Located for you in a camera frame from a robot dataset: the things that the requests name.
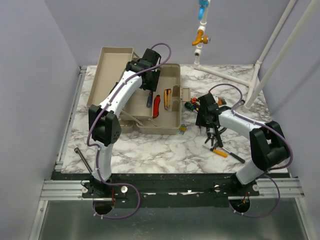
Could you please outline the blue handled screwdriver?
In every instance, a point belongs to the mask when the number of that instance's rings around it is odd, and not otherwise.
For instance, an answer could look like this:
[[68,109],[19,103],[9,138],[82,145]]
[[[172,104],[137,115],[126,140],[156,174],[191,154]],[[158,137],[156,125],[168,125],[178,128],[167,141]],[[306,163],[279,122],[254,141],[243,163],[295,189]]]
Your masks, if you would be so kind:
[[147,97],[147,103],[146,103],[146,107],[147,108],[151,108],[153,104],[153,92],[150,91]]

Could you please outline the yellow utility knife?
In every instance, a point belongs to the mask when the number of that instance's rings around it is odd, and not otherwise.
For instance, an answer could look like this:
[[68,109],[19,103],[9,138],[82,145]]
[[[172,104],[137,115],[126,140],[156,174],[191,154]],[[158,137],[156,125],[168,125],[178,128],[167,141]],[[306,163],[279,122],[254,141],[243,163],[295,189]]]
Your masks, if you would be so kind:
[[169,110],[171,103],[171,88],[167,88],[164,90],[164,109]]

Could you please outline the red folding knife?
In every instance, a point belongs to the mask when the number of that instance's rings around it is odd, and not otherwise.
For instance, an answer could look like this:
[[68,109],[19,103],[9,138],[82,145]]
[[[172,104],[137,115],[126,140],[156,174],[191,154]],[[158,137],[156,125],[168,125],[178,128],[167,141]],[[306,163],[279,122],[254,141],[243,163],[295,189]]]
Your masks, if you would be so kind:
[[153,101],[153,113],[152,113],[152,118],[155,119],[159,116],[160,111],[159,111],[159,107],[160,107],[160,102],[161,102],[161,97],[158,94]]

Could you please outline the yellow hex key set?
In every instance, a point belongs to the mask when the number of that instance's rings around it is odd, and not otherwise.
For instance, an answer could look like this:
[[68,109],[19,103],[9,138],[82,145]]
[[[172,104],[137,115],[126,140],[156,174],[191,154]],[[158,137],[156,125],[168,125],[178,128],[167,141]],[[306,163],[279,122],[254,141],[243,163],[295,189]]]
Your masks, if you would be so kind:
[[180,127],[179,127],[178,133],[181,134],[181,135],[184,135],[186,130],[187,130],[187,126],[185,124],[181,124]]

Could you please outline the beige plastic tool box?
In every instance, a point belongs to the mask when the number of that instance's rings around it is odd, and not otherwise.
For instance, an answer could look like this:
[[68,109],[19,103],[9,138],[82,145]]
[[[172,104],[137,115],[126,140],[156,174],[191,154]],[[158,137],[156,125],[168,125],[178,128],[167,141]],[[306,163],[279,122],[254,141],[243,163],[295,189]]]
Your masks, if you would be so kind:
[[[127,62],[138,60],[132,47],[102,47],[87,107],[100,104],[119,81]],[[164,91],[171,89],[170,107],[165,110]],[[176,135],[182,124],[182,108],[191,98],[190,89],[182,86],[181,66],[165,63],[161,66],[157,89],[153,96],[160,95],[159,116],[153,118],[153,106],[147,108],[149,91],[137,89],[124,106],[119,123],[123,133],[134,130],[142,134]]]

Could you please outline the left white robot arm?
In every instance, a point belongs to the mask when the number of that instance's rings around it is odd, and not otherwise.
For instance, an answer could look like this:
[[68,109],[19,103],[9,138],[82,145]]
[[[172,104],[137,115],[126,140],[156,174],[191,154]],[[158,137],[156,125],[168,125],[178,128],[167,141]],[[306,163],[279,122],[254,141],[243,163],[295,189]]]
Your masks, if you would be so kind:
[[137,89],[155,91],[160,77],[161,56],[146,49],[142,58],[126,64],[118,83],[99,105],[88,110],[89,133],[86,144],[95,147],[92,176],[98,181],[93,191],[101,198],[107,197],[111,185],[106,182],[111,174],[112,150],[122,132],[119,116],[129,98]]

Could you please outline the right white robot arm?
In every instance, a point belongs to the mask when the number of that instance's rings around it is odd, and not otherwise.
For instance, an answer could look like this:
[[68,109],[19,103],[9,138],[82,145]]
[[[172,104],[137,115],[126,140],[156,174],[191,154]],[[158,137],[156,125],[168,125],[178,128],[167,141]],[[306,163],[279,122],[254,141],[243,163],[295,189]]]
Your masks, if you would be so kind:
[[230,191],[234,195],[243,195],[247,192],[249,183],[273,166],[292,159],[292,149],[277,122],[255,121],[236,113],[226,105],[219,106],[211,93],[199,97],[198,100],[195,124],[213,130],[213,138],[216,139],[213,147],[223,147],[220,128],[232,130],[249,140],[251,161],[234,174],[235,180],[230,183]]

